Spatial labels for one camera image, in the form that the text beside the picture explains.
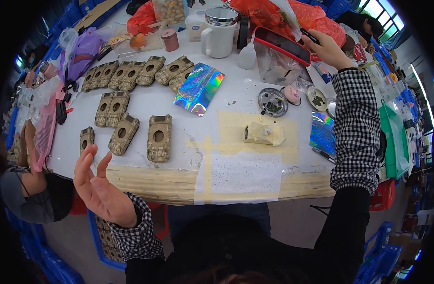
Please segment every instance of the person's right hand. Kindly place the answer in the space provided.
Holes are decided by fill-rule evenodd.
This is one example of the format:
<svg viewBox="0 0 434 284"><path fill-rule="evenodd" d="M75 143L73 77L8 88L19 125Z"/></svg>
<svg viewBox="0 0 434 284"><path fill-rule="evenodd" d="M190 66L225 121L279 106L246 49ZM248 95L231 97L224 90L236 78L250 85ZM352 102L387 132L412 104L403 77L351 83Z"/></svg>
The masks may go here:
<svg viewBox="0 0 434 284"><path fill-rule="evenodd" d="M344 54L332 37L313 29L308 30L308 32L320 41L320 45L314 43L306 35L302 35L304 50L308 48L313 49L324 63L335 67L337 70L354 67L351 60Z"/></svg>
<svg viewBox="0 0 434 284"><path fill-rule="evenodd" d="M24 123L23 130L24 130L25 138L34 141L36 128L32 124L31 120L28 120L26 121L26 123Z"/></svg>
<svg viewBox="0 0 434 284"><path fill-rule="evenodd" d="M366 48L368 46L367 41L362 36L359 36L359 43L362 45L362 48Z"/></svg>
<svg viewBox="0 0 434 284"><path fill-rule="evenodd" d="M108 152L100 161L96 175L90 169L97 154L97 145L89 144L75 166L73 185L90 211L124 228L136 226L135 207L130 198L106 178L106 167L112 154Z"/></svg>

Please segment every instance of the checkered sleeve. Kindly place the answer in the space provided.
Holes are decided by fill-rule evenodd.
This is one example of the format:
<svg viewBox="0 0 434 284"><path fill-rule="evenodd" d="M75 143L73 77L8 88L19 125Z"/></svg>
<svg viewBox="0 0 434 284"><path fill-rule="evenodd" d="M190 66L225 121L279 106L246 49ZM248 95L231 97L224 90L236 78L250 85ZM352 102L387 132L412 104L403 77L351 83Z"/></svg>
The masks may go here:
<svg viewBox="0 0 434 284"><path fill-rule="evenodd" d="M362 187L369 193L378 187L380 115L369 76L345 70L331 78L337 93L334 120L335 167L330 183L334 190Z"/></svg>
<svg viewBox="0 0 434 284"><path fill-rule="evenodd" d="M139 224L134 228L122 228L110 223L111 233L123 253L124 261L130 258L164 258L162 241L153 232L151 209L141 197L130 192L126 195L141 214L137 214Z"/></svg>

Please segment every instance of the black pen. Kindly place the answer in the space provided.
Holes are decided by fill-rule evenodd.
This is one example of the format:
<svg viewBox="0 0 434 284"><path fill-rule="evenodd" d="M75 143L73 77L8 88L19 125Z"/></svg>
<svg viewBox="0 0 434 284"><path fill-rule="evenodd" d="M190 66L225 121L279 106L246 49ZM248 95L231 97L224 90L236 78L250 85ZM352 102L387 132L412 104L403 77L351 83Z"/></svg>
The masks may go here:
<svg viewBox="0 0 434 284"><path fill-rule="evenodd" d="M310 32L306 31L305 28L299 29L303 34L305 34L308 38L310 38L314 43L320 45L320 41L316 39L316 37L312 36Z"/></svg>

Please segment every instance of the white mug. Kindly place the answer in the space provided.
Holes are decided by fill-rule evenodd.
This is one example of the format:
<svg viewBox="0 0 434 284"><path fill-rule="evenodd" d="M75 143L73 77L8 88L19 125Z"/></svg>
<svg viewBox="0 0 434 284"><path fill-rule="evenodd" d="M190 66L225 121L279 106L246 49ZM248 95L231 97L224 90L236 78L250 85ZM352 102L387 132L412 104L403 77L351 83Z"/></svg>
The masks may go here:
<svg viewBox="0 0 434 284"><path fill-rule="evenodd" d="M206 10L207 28L201 33L201 53L214 58L228 56L233 49L238 13L226 7Z"/></svg>

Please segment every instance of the white paper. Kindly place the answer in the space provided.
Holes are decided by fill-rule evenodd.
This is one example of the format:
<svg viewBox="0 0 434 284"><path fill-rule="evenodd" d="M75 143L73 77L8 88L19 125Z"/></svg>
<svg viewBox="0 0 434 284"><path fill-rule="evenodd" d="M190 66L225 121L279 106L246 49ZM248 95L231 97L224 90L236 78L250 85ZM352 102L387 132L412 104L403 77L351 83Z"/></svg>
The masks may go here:
<svg viewBox="0 0 434 284"><path fill-rule="evenodd" d="M198 170L196 193L204 192L203 157ZM213 200L212 204L261 203L278 200L282 181L282 155L241 152L237 155L212 154L213 193L277 193L275 198L250 200ZM204 200L194 200L195 205Z"/></svg>

